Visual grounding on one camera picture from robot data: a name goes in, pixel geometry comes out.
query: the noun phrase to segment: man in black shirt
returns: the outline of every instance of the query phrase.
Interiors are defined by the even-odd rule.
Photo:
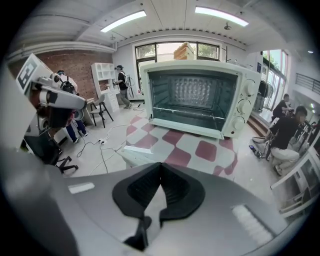
[[[126,86],[126,74],[123,70],[123,66],[118,65],[114,69],[118,72],[118,81],[115,82],[120,87],[120,98],[125,104],[124,109],[130,109],[132,107],[132,103],[130,103],[128,99],[128,87]]]
[[[287,107],[287,104],[286,104],[286,102],[289,102],[289,101],[290,101],[289,94],[286,93],[283,96],[283,100],[281,100],[279,102],[279,104],[275,107],[275,109],[273,110],[273,112],[272,112],[273,113],[272,121],[275,118],[283,117],[285,115],[283,112],[291,110],[291,108]]]
[[[290,139],[295,135],[299,124],[305,122],[307,110],[304,106],[298,106],[294,117],[282,116],[276,124],[270,128],[275,135],[271,143],[271,153],[274,156],[274,169],[282,175],[283,171],[292,166],[298,159],[299,153],[287,149]]]

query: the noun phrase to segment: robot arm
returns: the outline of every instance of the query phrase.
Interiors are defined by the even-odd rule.
[[[34,54],[24,63],[15,81],[37,111],[27,136],[39,136],[50,128],[65,127],[75,110],[87,106],[86,99],[62,91],[59,80],[59,75]]]

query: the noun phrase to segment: power strip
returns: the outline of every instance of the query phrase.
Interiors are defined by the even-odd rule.
[[[98,142],[99,142],[100,144],[106,144],[106,143],[107,143],[107,140],[104,139],[104,138],[100,138],[100,139],[98,140]]]

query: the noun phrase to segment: sneaker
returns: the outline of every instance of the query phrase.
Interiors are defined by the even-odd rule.
[[[279,176],[282,176],[282,170],[279,166],[275,165],[273,167],[273,170],[276,172],[276,174],[278,174]]]

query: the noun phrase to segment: chair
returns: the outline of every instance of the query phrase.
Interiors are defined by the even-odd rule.
[[[102,123],[103,123],[103,128],[106,128],[106,125],[105,125],[105,119],[104,119],[104,116],[103,116],[103,112],[106,111],[109,115],[109,117],[111,118],[112,122],[114,121],[109,113],[109,111],[107,110],[106,108],[106,105],[105,105],[105,95],[102,94],[100,96],[100,98],[97,100],[97,101],[94,101],[93,103],[90,104],[90,108],[91,108],[91,112],[90,114],[92,115],[93,117],[93,122],[94,122],[94,125],[97,126],[96,124],[96,120],[95,120],[95,114],[98,114],[99,116],[101,116],[101,119],[102,119]]]
[[[67,156],[59,160],[60,153],[62,152],[58,143],[50,137],[47,132],[44,132],[38,137],[25,136],[25,142],[32,149],[33,153],[39,157],[45,165],[53,165],[59,168],[60,172],[64,174],[66,170],[79,168],[77,165],[65,166],[68,161],[71,161],[71,157]]]

